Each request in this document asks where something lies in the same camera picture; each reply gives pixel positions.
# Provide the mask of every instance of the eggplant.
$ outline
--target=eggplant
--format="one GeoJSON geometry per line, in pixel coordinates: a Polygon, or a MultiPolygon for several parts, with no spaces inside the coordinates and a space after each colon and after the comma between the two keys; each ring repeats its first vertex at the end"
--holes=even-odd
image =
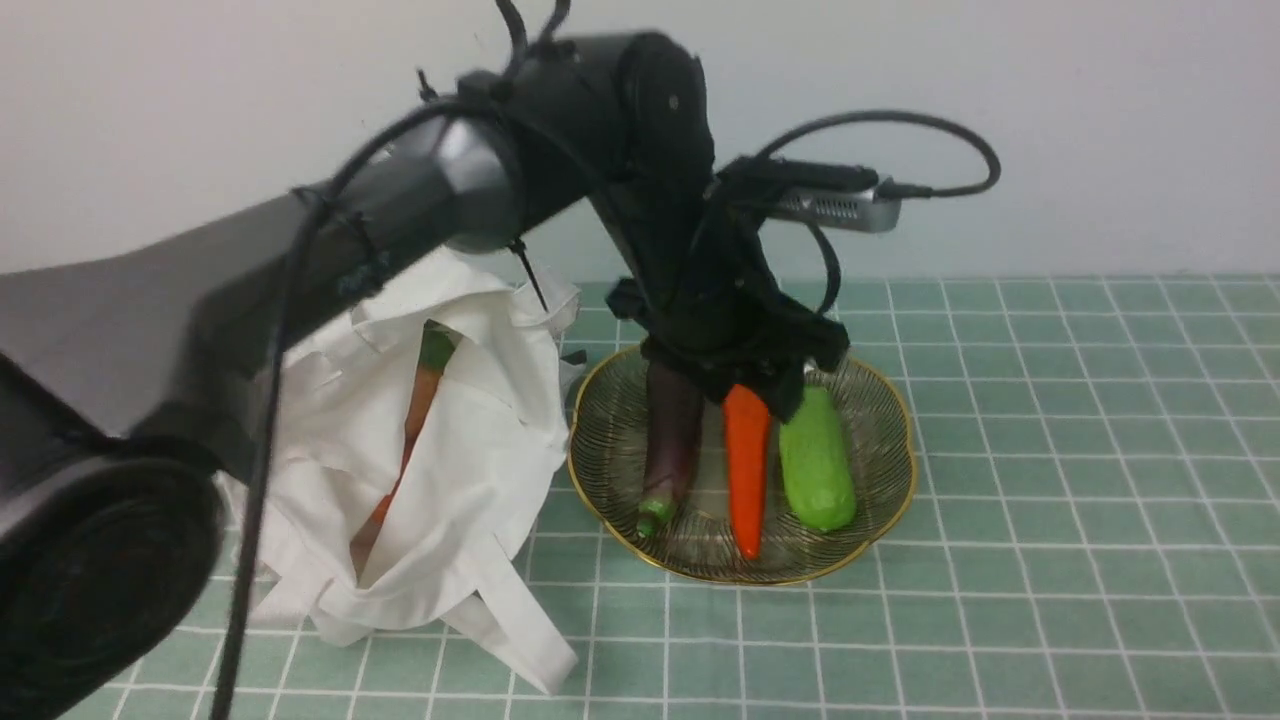
{"type": "Polygon", "coordinates": [[[676,515],[698,471],[703,441],[703,393],[685,375],[649,363],[645,375],[649,442],[636,533],[649,538],[676,515]]]}

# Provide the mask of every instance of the fake vegetable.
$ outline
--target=fake vegetable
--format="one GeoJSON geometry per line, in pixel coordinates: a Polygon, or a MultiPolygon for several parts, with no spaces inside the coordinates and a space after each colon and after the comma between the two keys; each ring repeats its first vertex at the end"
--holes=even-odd
{"type": "Polygon", "coordinates": [[[689,495],[703,439],[703,393],[660,363],[649,363],[649,445],[636,533],[653,537],[689,495]]]}
{"type": "Polygon", "coordinates": [[[733,386],[722,410],[730,527],[742,557],[755,560],[760,556],[760,529],[764,525],[769,409],[750,389],[733,386]]]}
{"type": "Polygon", "coordinates": [[[854,520],[858,501],[845,456],[844,429],[827,388],[806,386],[804,401],[778,430],[782,487],[805,527],[829,532],[854,520]]]}

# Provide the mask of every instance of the green cucumber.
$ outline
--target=green cucumber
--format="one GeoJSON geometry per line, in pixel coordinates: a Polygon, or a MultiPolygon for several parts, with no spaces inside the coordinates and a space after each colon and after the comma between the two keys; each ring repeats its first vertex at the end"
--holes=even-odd
{"type": "Polygon", "coordinates": [[[844,434],[822,386],[805,386],[800,409],[778,430],[787,503],[800,523],[822,533],[844,528],[858,514],[844,434]]]}

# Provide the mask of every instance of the carrot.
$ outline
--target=carrot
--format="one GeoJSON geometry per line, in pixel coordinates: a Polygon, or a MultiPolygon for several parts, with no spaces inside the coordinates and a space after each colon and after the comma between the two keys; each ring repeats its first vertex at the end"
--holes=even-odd
{"type": "Polygon", "coordinates": [[[755,560],[760,556],[760,530],[764,525],[769,409],[742,386],[733,386],[721,407],[728,461],[730,525],[742,557],[755,560]]]}

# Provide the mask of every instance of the white bag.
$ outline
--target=white bag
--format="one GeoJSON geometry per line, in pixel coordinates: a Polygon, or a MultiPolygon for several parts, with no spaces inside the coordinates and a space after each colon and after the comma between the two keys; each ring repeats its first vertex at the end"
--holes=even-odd
{"type": "MultiPolygon", "coordinates": [[[[577,290],[547,299],[438,250],[285,357],[259,560],[279,577],[255,623],[310,616],[329,643],[443,619],[544,693],[577,659],[512,566],[564,461],[556,336],[577,290]],[[422,324],[461,336],[401,478],[422,324]],[[357,584],[349,543],[401,484],[357,584]]],[[[244,488],[225,482],[237,515],[244,488]]]]}

